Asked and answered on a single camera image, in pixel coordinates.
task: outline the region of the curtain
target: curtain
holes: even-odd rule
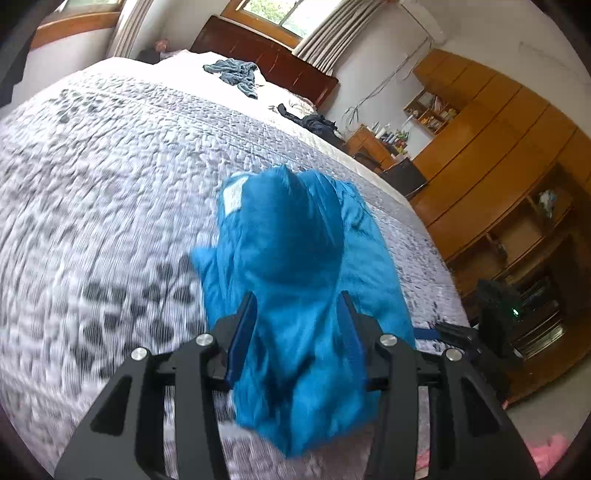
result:
[[[126,0],[111,38],[106,58],[131,55],[139,29],[154,0]]]
[[[332,75],[338,58],[384,3],[385,0],[343,0],[293,54]]]

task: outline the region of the gray quilted bedspread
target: gray quilted bedspread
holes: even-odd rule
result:
[[[396,262],[416,326],[466,323],[414,212],[243,114],[161,85],[82,72],[0,123],[0,398],[49,472],[132,349],[167,352],[204,331],[188,252],[217,242],[223,179],[282,164],[355,182]],[[233,479],[361,478],[371,426],[285,459],[233,422],[230,396],[216,402]],[[425,405],[421,395],[423,414]],[[173,417],[168,398],[165,454],[174,476]],[[420,423],[424,444],[424,416]]]

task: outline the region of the wooden cabinet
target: wooden cabinet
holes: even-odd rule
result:
[[[450,209],[484,178],[517,144],[518,133],[493,119],[446,168],[432,178],[428,192],[422,191],[412,204],[426,226]]]
[[[471,103],[414,159],[430,181],[468,145],[493,118],[492,113]]]
[[[591,140],[589,137],[581,130],[577,130],[558,155],[558,162],[577,183],[584,186],[591,176]]]
[[[479,279],[524,285],[548,275],[550,264],[562,265],[552,278],[560,277],[566,288],[547,303],[559,307],[560,318],[554,310],[536,311],[544,326],[548,322],[548,334],[529,322],[516,337],[527,355],[539,352],[512,377],[516,400],[591,351],[591,340],[578,338],[591,332],[591,140],[545,99],[475,62],[435,51],[417,69],[424,85],[461,109],[416,156],[428,185],[411,204],[450,268],[468,315]],[[539,205],[547,190],[556,195],[551,218]],[[561,257],[564,251],[570,263]],[[580,292],[572,293],[577,285]],[[584,301],[567,298],[575,296]],[[581,311],[583,303],[587,310]],[[559,322],[556,331],[553,322]],[[539,350],[548,345],[546,335],[551,344]]]

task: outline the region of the window frame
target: window frame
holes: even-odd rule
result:
[[[82,5],[80,7],[74,7],[63,11],[67,7],[67,3],[69,0],[65,0],[53,13],[47,15],[43,22],[41,22],[41,26],[46,25],[48,23],[56,22],[58,20],[63,20],[66,18],[72,17],[82,17],[83,15],[89,14],[104,14],[104,13],[121,13],[121,9],[123,8],[123,4],[125,0],[118,0],[115,4],[91,4],[91,5]]]
[[[284,44],[290,49],[296,48],[302,41],[299,35],[287,30],[281,25],[289,18],[289,16],[296,10],[296,8],[304,0],[298,0],[292,9],[285,15],[281,24],[277,25],[273,22],[268,21],[263,17],[247,12],[242,7],[246,4],[246,0],[230,0],[226,5],[226,8],[222,11],[221,16],[229,20],[234,20],[258,33],[261,33],[267,37],[271,37],[273,40]]]
[[[82,5],[64,12],[67,1],[63,2],[43,19],[33,37],[31,50],[80,33],[115,28],[124,3],[125,0],[118,0],[115,4]]]

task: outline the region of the cable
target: cable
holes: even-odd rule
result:
[[[345,118],[345,116],[348,114],[347,119],[346,119],[345,130],[347,130],[347,127],[349,125],[351,125],[353,122],[359,122],[359,108],[367,100],[369,100],[370,98],[373,98],[376,95],[380,94],[382,92],[382,90],[386,87],[386,85],[390,83],[390,80],[392,80],[396,76],[396,74],[402,69],[402,67],[404,67],[407,64],[407,62],[411,58],[413,58],[415,56],[415,54],[427,42],[429,42],[429,50],[430,50],[431,49],[431,46],[433,45],[433,41],[432,41],[431,37],[427,37],[427,38],[425,38],[425,40],[423,40],[421,42],[421,44],[410,55],[405,55],[404,60],[402,61],[402,63],[400,63],[400,65],[398,65],[394,69],[394,71],[388,77],[386,77],[384,80],[382,80],[382,82],[376,88],[374,88],[369,95],[367,95],[365,98],[363,98],[359,103],[357,103],[357,105],[350,106],[349,108],[347,108],[347,110],[345,110],[345,113],[343,113],[343,115],[341,116],[341,121],[343,121],[343,119]],[[412,68],[408,71],[407,75],[402,80],[400,80],[400,82],[403,82],[404,80],[406,80],[409,77],[409,75],[411,74],[412,70],[415,68],[415,66],[417,64],[418,64],[418,59],[414,63],[414,65],[412,66]]]

